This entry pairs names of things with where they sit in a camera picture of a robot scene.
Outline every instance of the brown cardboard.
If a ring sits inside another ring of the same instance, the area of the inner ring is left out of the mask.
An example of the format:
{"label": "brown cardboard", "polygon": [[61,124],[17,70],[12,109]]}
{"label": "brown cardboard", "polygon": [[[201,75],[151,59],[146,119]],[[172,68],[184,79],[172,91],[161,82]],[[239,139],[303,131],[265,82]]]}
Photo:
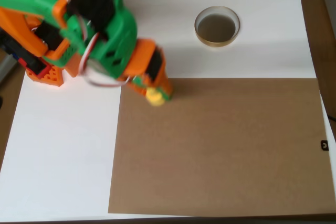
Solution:
{"label": "brown cardboard", "polygon": [[176,79],[155,108],[122,88],[110,213],[335,212],[316,79]]}
{"label": "brown cardboard", "polygon": [[[0,51],[0,62],[4,58],[4,52]],[[0,84],[0,97],[3,98],[3,105],[0,108],[0,169],[5,155],[9,132],[12,127],[24,72],[24,68],[18,66],[10,73],[4,82]]]}

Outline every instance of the brown paper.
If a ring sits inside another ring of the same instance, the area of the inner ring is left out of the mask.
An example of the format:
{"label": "brown paper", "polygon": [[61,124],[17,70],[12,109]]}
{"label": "brown paper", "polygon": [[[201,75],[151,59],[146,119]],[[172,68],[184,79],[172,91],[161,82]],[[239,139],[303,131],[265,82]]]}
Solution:
{"label": "brown paper", "polygon": [[110,213],[335,212],[316,79],[176,79],[155,108],[121,91]]}
{"label": "brown paper", "polygon": [[[4,58],[4,52],[0,51],[0,62]],[[12,127],[24,72],[24,68],[18,66],[0,83],[0,97],[3,99],[3,104],[0,108],[0,169],[5,155],[9,132]]]}

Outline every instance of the yellow object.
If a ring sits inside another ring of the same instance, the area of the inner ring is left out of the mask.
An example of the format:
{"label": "yellow object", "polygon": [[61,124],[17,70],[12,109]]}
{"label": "yellow object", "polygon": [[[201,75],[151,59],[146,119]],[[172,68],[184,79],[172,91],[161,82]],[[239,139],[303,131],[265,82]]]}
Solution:
{"label": "yellow object", "polygon": [[147,88],[146,98],[153,106],[161,106],[165,102],[163,95],[155,88]]}

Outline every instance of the orange base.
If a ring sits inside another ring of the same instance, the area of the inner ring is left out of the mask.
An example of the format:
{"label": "orange base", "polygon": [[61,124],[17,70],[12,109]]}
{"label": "orange base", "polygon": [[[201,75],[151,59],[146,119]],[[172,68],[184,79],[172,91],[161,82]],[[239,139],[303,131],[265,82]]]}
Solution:
{"label": "orange base", "polygon": [[49,85],[55,85],[60,87],[64,81],[63,81],[63,75],[62,75],[62,69],[52,66],[51,70],[48,74],[46,74],[43,78],[38,79],[36,76],[34,76],[30,71],[27,70],[27,75],[36,82],[45,83]]}

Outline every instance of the gold rim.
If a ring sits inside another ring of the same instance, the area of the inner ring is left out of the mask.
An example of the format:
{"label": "gold rim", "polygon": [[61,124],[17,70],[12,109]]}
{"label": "gold rim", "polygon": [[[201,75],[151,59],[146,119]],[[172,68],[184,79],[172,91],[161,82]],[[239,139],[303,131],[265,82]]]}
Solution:
{"label": "gold rim", "polygon": [[[224,9],[229,10],[229,11],[233,12],[233,14],[234,14],[234,15],[237,17],[237,19],[238,19],[238,31],[237,31],[236,35],[233,36],[233,37],[232,37],[231,39],[229,39],[229,40],[222,41],[222,42],[211,42],[211,41],[208,41],[208,40],[206,40],[206,39],[203,39],[203,38],[198,34],[198,32],[197,32],[196,22],[197,22],[198,17],[199,17],[202,13],[204,13],[205,11],[207,11],[207,10],[209,10],[209,9],[211,9],[211,8],[214,8],[214,7],[220,7],[220,8],[224,8]],[[226,46],[226,45],[229,45],[232,41],[234,41],[234,40],[237,38],[237,35],[239,34],[239,31],[240,31],[240,19],[239,19],[238,15],[235,13],[235,11],[233,11],[232,9],[230,9],[230,8],[228,8],[228,7],[226,7],[226,6],[215,5],[215,6],[208,7],[207,9],[204,9],[203,11],[201,11],[201,12],[198,14],[198,16],[197,16],[196,19],[195,19],[194,27],[195,27],[196,35],[197,35],[198,39],[199,39],[202,43],[204,43],[204,44],[206,44],[206,45],[208,45],[208,46],[210,46],[210,47],[224,47],[224,46]]]}

